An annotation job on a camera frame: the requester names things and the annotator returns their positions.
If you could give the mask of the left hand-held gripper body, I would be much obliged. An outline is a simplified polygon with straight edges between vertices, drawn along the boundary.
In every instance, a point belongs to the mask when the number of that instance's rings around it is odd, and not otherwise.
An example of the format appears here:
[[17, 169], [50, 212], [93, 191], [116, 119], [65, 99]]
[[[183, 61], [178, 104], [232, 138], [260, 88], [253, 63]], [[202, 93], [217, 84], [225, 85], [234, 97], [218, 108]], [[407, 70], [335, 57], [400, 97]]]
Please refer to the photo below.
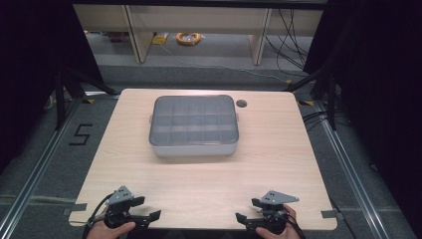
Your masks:
[[105, 225], [117, 228], [127, 222], [134, 195], [123, 185], [106, 202]]

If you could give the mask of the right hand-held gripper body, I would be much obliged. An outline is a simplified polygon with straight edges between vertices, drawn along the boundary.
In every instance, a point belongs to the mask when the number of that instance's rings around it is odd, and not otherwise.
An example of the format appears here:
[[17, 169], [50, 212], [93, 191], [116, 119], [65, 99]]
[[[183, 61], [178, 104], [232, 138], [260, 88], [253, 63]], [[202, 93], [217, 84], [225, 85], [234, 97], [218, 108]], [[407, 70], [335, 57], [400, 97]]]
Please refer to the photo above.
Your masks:
[[266, 228], [275, 234], [281, 234], [286, 228], [289, 216], [285, 204], [298, 201], [299, 199], [292, 195], [274, 190], [267, 192], [259, 200]]

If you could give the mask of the person's left hand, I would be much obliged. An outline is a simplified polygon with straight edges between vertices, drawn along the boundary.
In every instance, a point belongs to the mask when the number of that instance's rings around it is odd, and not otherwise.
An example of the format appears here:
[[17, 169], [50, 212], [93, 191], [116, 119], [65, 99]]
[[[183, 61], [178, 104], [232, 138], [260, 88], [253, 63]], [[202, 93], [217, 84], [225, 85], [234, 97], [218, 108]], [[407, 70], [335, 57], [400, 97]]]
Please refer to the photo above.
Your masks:
[[103, 221], [97, 222], [87, 235], [87, 239], [117, 239], [135, 227], [134, 222], [127, 222], [117, 228], [108, 228]]

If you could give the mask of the person's right hand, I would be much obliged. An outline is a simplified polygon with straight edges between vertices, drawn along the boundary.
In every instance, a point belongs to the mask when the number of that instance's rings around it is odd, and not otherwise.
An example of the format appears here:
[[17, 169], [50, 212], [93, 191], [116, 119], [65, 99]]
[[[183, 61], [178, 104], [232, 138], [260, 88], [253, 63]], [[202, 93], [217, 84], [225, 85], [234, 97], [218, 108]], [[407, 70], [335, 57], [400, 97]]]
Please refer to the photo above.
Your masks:
[[289, 214], [289, 223], [286, 224], [285, 230], [281, 234], [274, 234], [266, 228], [257, 227], [256, 233], [263, 239], [303, 239], [303, 235], [296, 229], [297, 213], [289, 205], [284, 205]]

